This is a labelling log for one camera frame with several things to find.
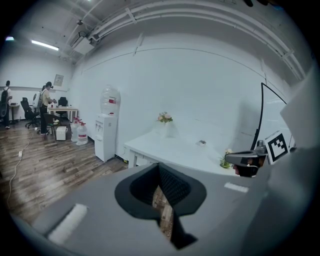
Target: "white cable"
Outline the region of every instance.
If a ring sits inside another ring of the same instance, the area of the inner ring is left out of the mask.
[[[29,141],[28,141],[28,144],[24,147],[24,149],[22,149],[22,153],[23,153],[24,150],[29,146],[29,143],[30,143],[31,139],[34,137],[34,134],[35,134],[35,130],[33,131],[32,136],[31,136],[31,138],[30,138]],[[8,205],[8,208],[9,208],[9,209],[10,209],[10,206],[9,206],[9,198],[10,198],[10,196],[11,196],[11,181],[12,181],[12,180],[16,177],[16,175],[17,175],[17,166],[20,164],[20,162],[21,162],[21,160],[22,160],[22,156],[23,156],[23,154],[21,155],[19,162],[18,162],[18,163],[16,164],[16,166],[14,167],[14,175],[13,175],[13,177],[12,177],[12,178],[10,179],[10,181],[9,181],[10,191],[9,191],[8,199],[6,200],[6,204]]]

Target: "power cord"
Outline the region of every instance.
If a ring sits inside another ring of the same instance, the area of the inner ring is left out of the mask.
[[[20,157],[20,160],[19,160],[19,162],[16,164],[16,166],[14,167],[14,175],[13,175],[13,177],[10,179],[10,181],[9,181],[9,188],[10,188],[10,191],[9,191],[9,196],[8,196],[8,199],[6,200],[6,204],[8,205],[8,208],[10,209],[10,206],[9,206],[9,198],[10,198],[10,196],[11,196],[11,190],[12,190],[12,188],[11,188],[11,182],[12,182],[12,180],[16,177],[16,175],[17,175],[17,166],[20,164],[20,162],[21,162],[21,160],[22,160],[22,156],[23,156],[23,151],[29,146],[29,143],[30,143],[30,141],[32,140],[32,138],[34,137],[34,134],[35,134],[35,131],[37,130],[38,128],[36,127],[35,129],[34,129],[34,131],[33,131],[33,133],[32,133],[32,136],[31,136],[31,138],[29,139],[29,141],[28,141],[28,144],[24,147],[24,149],[22,149],[20,152],[21,152],[21,154],[20,154],[20,152],[19,152],[19,157]]]

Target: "wooden floor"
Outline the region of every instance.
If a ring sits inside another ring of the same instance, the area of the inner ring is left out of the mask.
[[[101,175],[110,175],[128,168],[114,158],[103,163],[95,156],[95,145],[77,146],[68,133],[66,141],[56,141],[53,135],[46,139],[32,127],[25,128],[26,121],[11,125],[5,130],[0,126],[0,193],[7,204],[9,181],[19,162],[19,151],[27,144],[23,157],[16,168],[16,177],[11,182],[12,192],[9,209],[31,223],[47,206],[57,201],[79,185]],[[162,213],[161,231],[168,239],[173,225],[172,208],[160,188],[154,193],[153,206]]]

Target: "white foam strip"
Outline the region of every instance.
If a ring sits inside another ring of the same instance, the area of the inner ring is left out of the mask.
[[[57,245],[63,245],[79,226],[87,211],[88,208],[85,205],[77,203],[60,224],[48,235],[48,239]]]
[[[249,190],[249,188],[246,186],[240,186],[240,185],[232,184],[230,182],[227,182],[226,184],[224,184],[224,187],[227,189],[236,190],[243,193],[247,193]]]

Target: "person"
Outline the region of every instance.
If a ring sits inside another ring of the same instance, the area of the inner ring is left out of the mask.
[[[6,101],[6,113],[3,119],[3,123],[5,128],[8,130],[10,129],[9,127],[9,112],[10,112],[10,105],[11,105],[11,100],[12,100],[12,93],[11,93],[11,89],[9,88],[10,86],[10,81],[6,81],[5,83],[5,88],[3,89],[4,91],[7,91],[7,101]]]
[[[41,135],[46,135],[48,134],[47,132],[47,124],[46,124],[46,119],[45,119],[45,114],[48,112],[48,104],[50,103],[57,103],[55,99],[50,98],[49,91],[52,87],[51,82],[47,82],[44,86],[44,90],[42,91],[41,94],[41,99],[42,99],[42,106],[40,107],[40,121],[41,121]]]

